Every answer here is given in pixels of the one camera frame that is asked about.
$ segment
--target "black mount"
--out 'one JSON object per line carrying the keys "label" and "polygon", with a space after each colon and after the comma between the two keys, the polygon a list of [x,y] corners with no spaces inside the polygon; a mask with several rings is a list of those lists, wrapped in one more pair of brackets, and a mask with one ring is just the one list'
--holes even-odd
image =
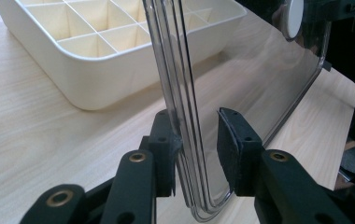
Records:
{"label": "black mount", "polygon": [[[255,197],[261,223],[355,223],[355,186],[319,186],[291,154],[265,150],[238,112],[221,108],[219,115],[218,154],[230,191]],[[77,185],[49,189],[21,223],[156,223],[156,197],[175,192],[181,146],[161,111],[139,150],[122,157],[114,178],[88,192]]]}

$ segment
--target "light wooden table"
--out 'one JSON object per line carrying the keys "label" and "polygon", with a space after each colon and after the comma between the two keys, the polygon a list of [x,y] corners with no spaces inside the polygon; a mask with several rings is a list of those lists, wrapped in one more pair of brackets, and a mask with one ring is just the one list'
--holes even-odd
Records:
{"label": "light wooden table", "polygon": [[[289,151],[332,189],[354,105],[355,85],[322,71],[270,148]],[[101,111],[73,107],[0,19],[0,223],[18,223],[51,187],[88,190],[114,176],[164,108],[158,84]],[[177,197],[157,202],[159,223],[196,223],[179,186]],[[258,222],[253,200],[233,197],[210,222]]]}

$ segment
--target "brass insert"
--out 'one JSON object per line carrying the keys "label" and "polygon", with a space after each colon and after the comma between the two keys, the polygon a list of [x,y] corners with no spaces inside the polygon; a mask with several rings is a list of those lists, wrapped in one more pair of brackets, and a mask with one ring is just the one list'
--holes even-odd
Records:
{"label": "brass insert", "polygon": [[73,198],[73,195],[74,193],[70,189],[59,190],[47,199],[47,205],[49,207],[60,207],[68,203]]}
{"label": "brass insert", "polygon": [[141,162],[145,159],[146,159],[146,155],[141,152],[136,152],[129,157],[129,160],[133,162]]}
{"label": "brass insert", "polygon": [[282,152],[271,152],[270,157],[274,161],[287,161],[288,160],[288,156]]}

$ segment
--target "screw hole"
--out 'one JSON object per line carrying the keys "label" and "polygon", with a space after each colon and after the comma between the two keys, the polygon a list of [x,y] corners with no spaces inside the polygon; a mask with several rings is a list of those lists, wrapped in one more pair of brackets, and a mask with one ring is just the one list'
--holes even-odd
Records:
{"label": "screw hole", "polygon": [[288,160],[288,157],[280,152],[271,152],[270,157],[274,161],[287,161]]}
{"label": "screw hole", "polygon": [[146,155],[143,153],[134,153],[129,157],[130,161],[140,162],[146,159]]}
{"label": "screw hole", "polygon": [[131,224],[135,221],[135,216],[132,213],[122,213],[117,217],[118,224]]}
{"label": "screw hole", "polygon": [[47,199],[47,205],[49,207],[59,207],[68,203],[73,198],[73,191],[70,189],[63,189],[52,194]]}
{"label": "screw hole", "polygon": [[315,219],[318,221],[318,223],[322,224],[334,224],[333,219],[324,213],[318,213],[315,215]]}

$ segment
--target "clear acrylic sheet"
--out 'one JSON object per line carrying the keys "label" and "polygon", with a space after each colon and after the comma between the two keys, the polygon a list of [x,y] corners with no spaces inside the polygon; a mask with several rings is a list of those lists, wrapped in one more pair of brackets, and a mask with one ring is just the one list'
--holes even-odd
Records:
{"label": "clear acrylic sheet", "polygon": [[267,146],[320,72],[330,23],[306,21],[304,10],[292,35],[289,17],[306,1],[144,2],[165,101],[183,140],[181,185],[194,217],[207,221],[232,193],[216,150],[217,111],[240,112]]}

